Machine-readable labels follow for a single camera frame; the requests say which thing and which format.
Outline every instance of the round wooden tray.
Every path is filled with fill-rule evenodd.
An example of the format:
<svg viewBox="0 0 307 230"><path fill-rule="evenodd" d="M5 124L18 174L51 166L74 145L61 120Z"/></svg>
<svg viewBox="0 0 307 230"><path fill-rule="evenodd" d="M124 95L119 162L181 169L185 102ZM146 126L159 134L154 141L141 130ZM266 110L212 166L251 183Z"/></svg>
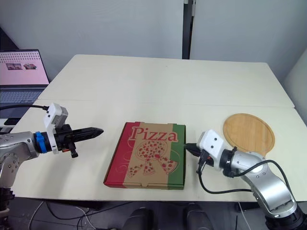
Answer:
<svg viewBox="0 0 307 230"><path fill-rule="evenodd" d="M243 152L265 156L275 144L274 133L267 123L250 114L234 114L226 119L223 133L231 146Z"/></svg>

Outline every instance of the laptop screen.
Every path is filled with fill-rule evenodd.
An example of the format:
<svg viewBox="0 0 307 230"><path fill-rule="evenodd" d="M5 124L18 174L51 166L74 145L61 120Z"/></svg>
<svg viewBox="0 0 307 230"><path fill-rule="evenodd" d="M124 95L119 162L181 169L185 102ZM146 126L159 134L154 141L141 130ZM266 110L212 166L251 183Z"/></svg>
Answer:
<svg viewBox="0 0 307 230"><path fill-rule="evenodd" d="M48 85L38 50L0 52L0 85Z"/></svg>

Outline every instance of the blue ring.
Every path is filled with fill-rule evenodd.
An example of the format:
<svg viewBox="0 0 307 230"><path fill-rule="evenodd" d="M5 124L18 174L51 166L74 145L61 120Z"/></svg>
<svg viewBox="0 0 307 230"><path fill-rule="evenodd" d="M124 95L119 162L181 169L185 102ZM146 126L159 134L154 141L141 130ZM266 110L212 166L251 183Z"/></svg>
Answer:
<svg viewBox="0 0 307 230"><path fill-rule="evenodd" d="M46 153L47 149L45 146L45 138L44 136L40 133L40 132L36 132L36 141L39 144L40 150L42 151L42 153Z"/></svg>

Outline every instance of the pizza text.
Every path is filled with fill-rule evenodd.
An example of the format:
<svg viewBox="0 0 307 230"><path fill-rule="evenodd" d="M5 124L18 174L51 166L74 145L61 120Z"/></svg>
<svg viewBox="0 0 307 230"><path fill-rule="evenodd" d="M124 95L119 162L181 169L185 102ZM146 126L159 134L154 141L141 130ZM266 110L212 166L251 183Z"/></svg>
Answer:
<svg viewBox="0 0 307 230"><path fill-rule="evenodd" d="M136 139L136 136L142 135L143 140L165 140L178 142L177 133L171 132L148 132L148 128L132 127L132 135L130 139Z"/></svg>

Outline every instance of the laptop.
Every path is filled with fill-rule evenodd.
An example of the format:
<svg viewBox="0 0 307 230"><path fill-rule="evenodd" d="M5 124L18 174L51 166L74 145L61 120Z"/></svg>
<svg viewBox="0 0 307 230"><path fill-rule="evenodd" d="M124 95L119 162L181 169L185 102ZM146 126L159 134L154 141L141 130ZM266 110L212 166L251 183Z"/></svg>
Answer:
<svg viewBox="0 0 307 230"><path fill-rule="evenodd" d="M38 49L0 51L0 107L33 104L48 85ZM1 110L0 118L21 118L27 110Z"/></svg>

